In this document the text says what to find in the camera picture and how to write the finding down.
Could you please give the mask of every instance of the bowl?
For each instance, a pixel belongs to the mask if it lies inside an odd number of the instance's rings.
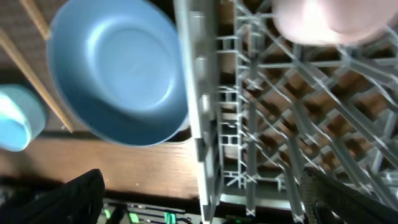
[[[47,115],[35,95],[20,85],[0,85],[0,148],[21,151],[39,135]]]
[[[143,0],[69,0],[46,42],[60,95],[90,131],[130,146],[171,138],[188,115],[178,33]]]

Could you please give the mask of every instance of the chopstick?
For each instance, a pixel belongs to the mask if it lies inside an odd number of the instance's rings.
[[[43,39],[48,40],[50,38],[49,25],[45,21],[43,14],[36,6],[34,0],[20,0],[20,2],[29,15],[30,19],[32,19],[33,23],[36,25]]]
[[[73,132],[72,124],[69,122],[66,115],[62,112],[58,104],[51,97],[50,93],[45,89],[43,83],[37,78],[37,75],[34,73],[33,69],[29,66],[26,60],[23,58],[21,53],[17,50],[17,47],[12,43],[11,39],[8,35],[0,29],[0,44],[7,52],[8,56],[17,64],[19,69],[26,76],[28,81],[31,82],[33,87],[39,92],[40,96],[44,99],[46,104],[48,104],[51,110],[58,116],[63,125],[70,131]]]

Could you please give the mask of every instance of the wooden stick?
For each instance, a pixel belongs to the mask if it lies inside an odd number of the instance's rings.
[[[43,14],[36,6],[34,0],[20,0],[20,2],[28,13],[30,19],[32,19],[33,23],[36,25],[43,39],[48,40],[50,38],[49,25],[45,21]]]
[[[8,56],[17,64],[19,69],[26,76],[28,81],[31,82],[33,87],[39,92],[40,96],[44,99],[46,104],[48,104],[52,111],[58,116],[61,122],[67,127],[67,129],[72,132],[73,128],[68,118],[59,108],[58,104],[54,101],[54,99],[50,96],[50,93],[45,89],[44,85],[37,78],[37,75],[34,73],[33,69],[29,66],[26,60],[22,57],[21,53],[17,50],[17,47],[12,43],[8,35],[0,30],[0,44],[7,52]]]

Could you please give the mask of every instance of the blue plate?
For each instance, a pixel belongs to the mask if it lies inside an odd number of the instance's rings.
[[[158,144],[187,117],[176,28],[147,1],[69,0],[46,48],[60,94],[103,139]]]

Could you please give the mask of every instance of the dish rack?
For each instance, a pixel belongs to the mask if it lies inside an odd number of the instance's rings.
[[[220,201],[251,216],[290,209],[303,222],[304,167],[398,209],[395,29],[366,45],[301,46],[276,31],[271,1],[233,0],[221,3],[232,4],[233,34],[218,36],[217,4],[174,1],[203,222]],[[224,55],[235,63],[227,83]]]

